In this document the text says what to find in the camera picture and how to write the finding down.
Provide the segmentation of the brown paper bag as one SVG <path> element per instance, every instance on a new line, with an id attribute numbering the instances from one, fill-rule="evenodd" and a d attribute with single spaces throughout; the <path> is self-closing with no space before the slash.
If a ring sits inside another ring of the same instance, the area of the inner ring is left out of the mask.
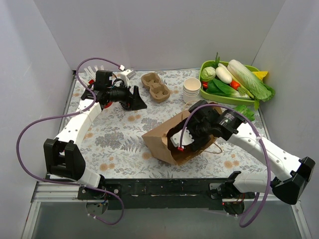
<path id="1" fill-rule="evenodd" d="M 204 150 L 210 147 L 215 142 L 215 137 L 212 135 L 211 140 L 204 146 L 203 150 L 198 150 L 196 152 L 190 149 L 184 149 L 183 151 L 175 148 L 169 140 L 169 130 L 177 125 L 181 125 L 186 122 L 188 116 L 195 107 L 206 104 L 204 100 L 198 101 L 190 109 L 183 110 L 179 114 L 160 124 L 159 126 L 153 128 L 149 132 L 142 135 L 142 138 L 150 150 L 153 157 L 170 163 L 172 165 L 183 165 L 190 161 L 195 156 L 201 154 Z M 191 117 L 187 125 L 191 124 L 204 124 L 208 125 L 208 121 L 212 120 L 214 117 L 218 118 L 222 114 L 220 107 L 204 107 L 196 111 L 196 113 Z"/>

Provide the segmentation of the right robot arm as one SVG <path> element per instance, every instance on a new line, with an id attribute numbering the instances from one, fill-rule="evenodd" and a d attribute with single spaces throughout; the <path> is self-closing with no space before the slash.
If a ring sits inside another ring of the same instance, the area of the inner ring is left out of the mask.
<path id="1" fill-rule="evenodd" d="M 219 186 L 211 188 L 216 198 L 237 198 L 243 193 L 273 194 L 282 202 L 294 205 L 309 183 L 315 161 L 287 153 L 262 137 L 242 113 L 226 109 L 219 113 L 216 105 L 201 100 L 189 110 L 190 115 L 172 129 L 168 140 L 179 150 L 200 152 L 211 137 L 230 142 L 267 167 L 264 175 L 233 172 Z"/>

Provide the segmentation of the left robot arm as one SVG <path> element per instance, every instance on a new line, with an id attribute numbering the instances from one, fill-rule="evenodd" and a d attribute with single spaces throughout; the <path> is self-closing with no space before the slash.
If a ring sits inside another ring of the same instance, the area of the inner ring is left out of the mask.
<path id="1" fill-rule="evenodd" d="M 88 88 L 81 96 L 77 115 L 73 116 L 64 129 L 44 143 L 46 169 L 49 174 L 69 178 L 89 186 L 95 199 L 105 196 L 106 187 L 101 184 L 101 175 L 86 166 L 80 152 L 81 143 L 94 119 L 113 102 L 118 102 L 126 111 L 146 109 L 147 105 L 139 94 L 138 86 L 130 87 L 133 70 L 124 70 L 112 79 L 113 72 L 98 70 L 92 74 Z"/>

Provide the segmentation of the brown pulp cup carrier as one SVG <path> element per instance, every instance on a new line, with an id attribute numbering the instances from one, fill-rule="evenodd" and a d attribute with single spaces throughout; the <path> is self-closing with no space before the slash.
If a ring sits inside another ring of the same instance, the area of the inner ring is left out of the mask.
<path id="1" fill-rule="evenodd" d="M 156 73 L 142 75 L 141 82 L 148 89 L 150 96 L 157 103 L 162 103 L 170 97 L 170 90 Z"/>

